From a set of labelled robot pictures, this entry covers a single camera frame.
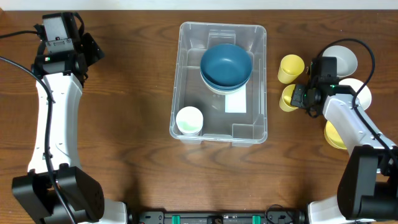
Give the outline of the cream cup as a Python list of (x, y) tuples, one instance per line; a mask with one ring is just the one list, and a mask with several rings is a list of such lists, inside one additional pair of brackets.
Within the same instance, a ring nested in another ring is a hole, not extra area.
[(203, 128), (203, 114), (196, 107), (186, 106), (177, 113), (176, 124), (184, 135), (199, 135)]

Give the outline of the yellow bowl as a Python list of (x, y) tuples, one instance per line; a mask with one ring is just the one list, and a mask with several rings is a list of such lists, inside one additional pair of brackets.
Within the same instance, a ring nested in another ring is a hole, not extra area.
[(324, 128), (324, 136), (328, 144), (330, 144), (331, 146), (337, 149), (347, 150), (337, 130), (329, 121), (326, 122)]

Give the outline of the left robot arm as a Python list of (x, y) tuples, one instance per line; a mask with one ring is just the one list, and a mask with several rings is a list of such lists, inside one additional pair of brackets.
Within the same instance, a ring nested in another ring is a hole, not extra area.
[(128, 223), (123, 202), (104, 197), (85, 173), (77, 149), (78, 107), (88, 67), (104, 57), (89, 33), (47, 35), (28, 74), (34, 76), (39, 114), (27, 174), (12, 194), (35, 223)]

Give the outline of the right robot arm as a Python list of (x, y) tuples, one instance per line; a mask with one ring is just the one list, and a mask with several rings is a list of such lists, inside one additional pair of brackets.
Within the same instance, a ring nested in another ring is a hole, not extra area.
[(321, 113), (349, 153), (337, 194), (308, 205), (309, 223), (397, 219), (397, 146), (362, 109), (348, 85), (296, 85), (292, 106)]

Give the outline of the white bowl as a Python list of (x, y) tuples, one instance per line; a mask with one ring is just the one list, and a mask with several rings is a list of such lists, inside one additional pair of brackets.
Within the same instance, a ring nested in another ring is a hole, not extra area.
[[(349, 85), (355, 92), (357, 92), (362, 86), (363, 82), (355, 78), (345, 78), (339, 82), (340, 85)], [(370, 89), (365, 86), (358, 95), (360, 104), (363, 110), (367, 110), (372, 102), (372, 94)]]

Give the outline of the grey bowl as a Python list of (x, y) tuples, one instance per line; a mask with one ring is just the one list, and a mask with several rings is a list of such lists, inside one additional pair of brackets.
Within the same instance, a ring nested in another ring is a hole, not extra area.
[(343, 78), (352, 75), (358, 67), (358, 59), (355, 54), (347, 47), (333, 45), (327, 48), (323, 57), (336, 57), (337, 77)]

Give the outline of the yellow cup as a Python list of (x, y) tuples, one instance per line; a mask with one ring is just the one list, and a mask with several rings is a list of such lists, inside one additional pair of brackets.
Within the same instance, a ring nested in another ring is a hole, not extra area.
[(302, 74), (304, 68), (305, 63), (301, 57), (294, 54), (286, 55), (280, 62), (277, 78), (283, 84), (292, 83)]
[(279, 107), (282, 111), (285, 112), (292, 112), (297, 109), (296, 106), (292, 106), (290, 103), (292, 101), (293, 91), (295, 89), (295, 84), (288, 85), (282, 91), (280, 100), (279, 100)]

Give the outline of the blue bowl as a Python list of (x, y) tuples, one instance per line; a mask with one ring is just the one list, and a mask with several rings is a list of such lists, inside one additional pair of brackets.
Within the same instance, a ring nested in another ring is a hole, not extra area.
[(219, 44), (208, 49), (200, 61), (200, 71), (210, 82), (234, 86), (251, 76), (252, 59), (241, 47)]
[(243, 81), (242, 83), (238, 84), (238, 85), (234, 85), (234, 86), (221, 86), (221, 85), (217, 85), (214, 84), (212, 82), (209, 81), (209, 79), (207, 79), (203, 74), (201, 74), (201, 77), (203, 79), (203, 81), (208, 84), (209, 86), (211, 86), (212, 88), (219, 90), (219, 91), (235, 91), (239, 88), (241, 88), (242, 86), (244, 86), (250, 79), (250, 77), (248, 77), (245, 81)]

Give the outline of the cream bowl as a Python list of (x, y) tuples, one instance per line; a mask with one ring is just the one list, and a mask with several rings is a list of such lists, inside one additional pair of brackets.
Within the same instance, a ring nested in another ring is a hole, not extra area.
[(241, 90), (243, 90), (243, 89), (246, 88), (246, 84), (244, 84), (244, 85), (242, 85), (241, 87), (239, 87), (239, 88), (237, 88), (237, 89), (235, 89), (235, 90), (218, 90), (218, 89), (212, 87), (212, 86), (211, 86), (210, 84), (208, 84), (206, 81), (204, 81), (204, 83), (205, 83), (205, 85), (207, 86), (207, 88), (208, 88), (210, 91), (212, 91), (213, 93), (218, 94), (218, 95), (230, 95), (230, 94), (237, 93), (237, 92), (239, 92), (239, 91), (241, 91)]

